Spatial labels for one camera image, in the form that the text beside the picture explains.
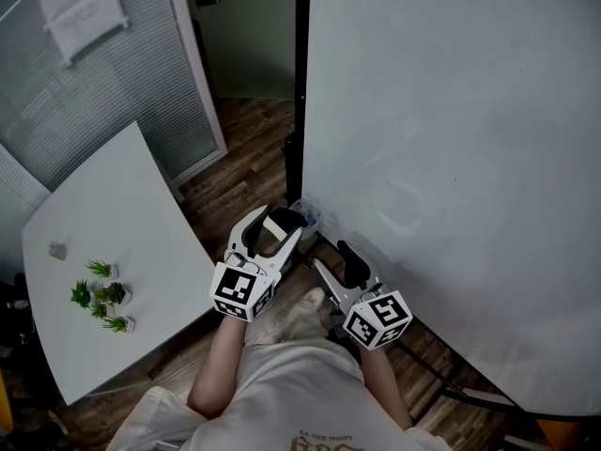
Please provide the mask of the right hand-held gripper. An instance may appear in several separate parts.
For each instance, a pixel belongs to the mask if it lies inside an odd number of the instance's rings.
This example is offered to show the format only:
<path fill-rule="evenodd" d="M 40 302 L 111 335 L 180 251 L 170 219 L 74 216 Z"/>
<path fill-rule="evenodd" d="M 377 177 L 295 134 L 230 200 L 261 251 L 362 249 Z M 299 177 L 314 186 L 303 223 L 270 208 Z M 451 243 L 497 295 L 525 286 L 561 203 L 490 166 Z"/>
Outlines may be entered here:
<path fill-rule="evenodd" d="M 366 350 L 393 342 L 413 319 L 401 293 L 378 283 L 377 264 L 359 247 L 339 240 L 337 249 L 344 260 L 344 285 L 320 258 L 313 259 L 312 268 L 317 282 L 333 303 L 337 307 L 350 307 L 343 329 Z M 356 288 L 369 290 L 358 299 Z"/>

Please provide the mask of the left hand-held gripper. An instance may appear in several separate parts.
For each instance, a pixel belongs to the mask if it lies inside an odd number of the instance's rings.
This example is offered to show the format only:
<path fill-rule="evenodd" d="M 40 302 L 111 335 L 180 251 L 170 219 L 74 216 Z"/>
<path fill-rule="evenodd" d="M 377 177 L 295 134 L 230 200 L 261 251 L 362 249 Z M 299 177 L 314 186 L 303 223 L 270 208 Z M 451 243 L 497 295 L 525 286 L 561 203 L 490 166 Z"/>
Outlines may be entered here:
<path fill-rule="evenodd" d="M 246 214 L 232 228 L 224 262 L 218 262 L 210 285 L 214 308 L 232 318 L 253 322 L 276 294 L 281 271 L 295 252 L 307 226 L 306 219 L 292 209 L 264 205 Z M 261 253 L 267 268 L 253 259 L 263 227 L 277 245 Z"/>

